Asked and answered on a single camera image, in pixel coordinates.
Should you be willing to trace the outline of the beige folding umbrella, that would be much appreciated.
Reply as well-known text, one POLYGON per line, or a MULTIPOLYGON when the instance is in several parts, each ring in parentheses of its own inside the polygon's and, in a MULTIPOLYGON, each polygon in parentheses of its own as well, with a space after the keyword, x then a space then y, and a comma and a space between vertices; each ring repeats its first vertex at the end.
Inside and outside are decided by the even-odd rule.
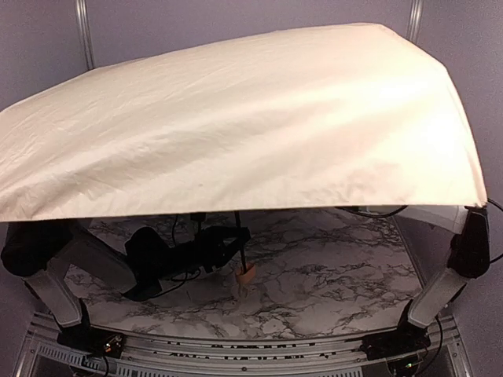
POLYGON ((380 24, 253 35, 98 68, 1 113, 5 268, 31 276, 70 222, 383 207, 490 264, 471 127, 442 63, 380 24))

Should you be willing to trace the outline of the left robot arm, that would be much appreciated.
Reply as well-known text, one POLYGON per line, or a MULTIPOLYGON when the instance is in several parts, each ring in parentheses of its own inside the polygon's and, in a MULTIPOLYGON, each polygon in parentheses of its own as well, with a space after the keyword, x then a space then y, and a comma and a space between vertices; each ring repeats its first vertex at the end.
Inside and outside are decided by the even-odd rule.
POLYGON ((241 225, 216 225, 169 246, 154 229, 142 227, 120 253, 77 220, 26 221, 8 226, 1 261, 52 313, 59 344, 93 357, 118 358, 123 334, 91 324, 85 302, 65 283, 68 267, 94 276, 130 301, 144 302, 167 293, 162 280, 185 283, 196 273, 223 267, 244 253, 250 239, 241 225))

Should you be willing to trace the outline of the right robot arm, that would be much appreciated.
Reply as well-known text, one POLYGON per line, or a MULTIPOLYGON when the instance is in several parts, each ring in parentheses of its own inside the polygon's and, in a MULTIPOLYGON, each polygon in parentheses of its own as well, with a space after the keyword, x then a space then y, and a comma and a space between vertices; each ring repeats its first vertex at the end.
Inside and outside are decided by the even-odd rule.
POLYGON ((341 207, 365 218, 390 218, 395 215, 439 226, 453 233, 450 255, 445 265, 402 311, 393 331, 367 335, 361 351, 370 361, 400 353, 425 349, 431 345, 428 326, 439 312, 470 281, 484 275, 490 267, 489 222, 485 206, 401 206, 341 207))

